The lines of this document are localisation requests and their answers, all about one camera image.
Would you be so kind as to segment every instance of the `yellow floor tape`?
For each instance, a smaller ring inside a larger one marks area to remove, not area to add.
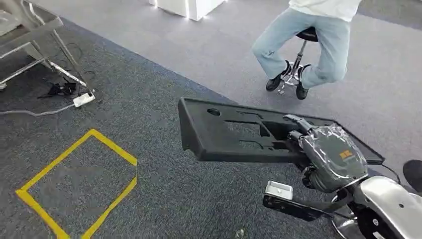
[[[107,145],[114,152],[124,158],[133,166],[137,166],[137,159],[120,148],[113,141],[106,138],[100,132],[95,129],[91,129],[84,136],[82,136],[78,141],[76,141],[72,146],[66,149],[59,157],[57,157],[53,162],[51,162],[47,167],[45,167],[41,172],[39,172],[35,177],[29,180],[21,189],[16,190],[16,194],[20,197],[28,206],[30,206],[51,228],[51,230],[56,234],[59,239],[69,238],[69,235],[48,215],[48,213],[42,209],[42,207],[34,200],[34,198],[28,193],[28,189],[32,187],[35,183],[38,182],[45,174],[47,174],[54,166],[60,163],[65,159],[73,150],[75,150],[80,144],[85,142],[90,136],[94,136],[96,139]],[[124,197],[126,197],[129,192],[136,186],[137,175],[132,179],[129,185],[125,190],[116,198],[114,202],[107,208],[107,210],[97,219],[97,221],[83,234],[82,238],[90,238],[95,231],[101,226],[108,214],[119,204]]]

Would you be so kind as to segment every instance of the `white cable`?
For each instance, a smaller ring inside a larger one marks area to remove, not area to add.
[[[61,109],[56,110],[56,111],[47,111],[47,112],[42,112],[42,113],[38,113],[38,114],[31,112],[31,111],[5,111],[5,112],[0,112],[0,116],[8,115],[8,114],[28,114],[28,115],[31,115],[31,116],[34,116],[34,117],[46,116],[46,115],[52,115],[52,114],[56,114],[58,112],[62,112],[62,111],[66,110],[66,109],[68,109],[72,106],[75,106],[75,104],[71,104],[69,106],[66,106],[66,107],[61,108]]]

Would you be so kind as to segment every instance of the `white cabinet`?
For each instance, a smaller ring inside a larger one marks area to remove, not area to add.
[[[225,0],[149,0],[164,10],[199,21]]]

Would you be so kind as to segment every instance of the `black shoe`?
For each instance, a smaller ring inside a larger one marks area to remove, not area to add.
[[[284,70],[282,73],[278,74],[278,76],[276,76],[276,78],[268,80],[267,86],[265,87],[267,89],[267,91],[273,91],[273,90],[277,89],[277,87],[280,85],[281,79],[283,77],[285,77],[286,75],[288,75],[292,71],[292,67],[290,66],[290,63],[288,61],[286,61],[286,63],[287,63],[287,69],[286,70]]]
[[[299,83],[298,83],[298,86],[296,87],[296,96],[298,97],[299,100],[304,100],[306,98],[306,96],[308,96],[309,90],[303,88],[302,82],[300,81],[300,79],[302,78],[303,71],[308,66],[310,66],[310,65],[305,65],[305,66],[298,69]]]

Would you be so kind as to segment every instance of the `light blue jeans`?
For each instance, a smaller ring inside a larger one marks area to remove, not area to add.
[[[287,67],[285,59],[277,54],[277,50],[287,40],[311,26],[315,27],[318,35],[321,56],[317,65],[305,68],[301,78],[302,86],[309,89],[344,78],[349,54],[350,22],[309,15],[291,8],[280,14],[252,47],[268,78],[275,78]]]

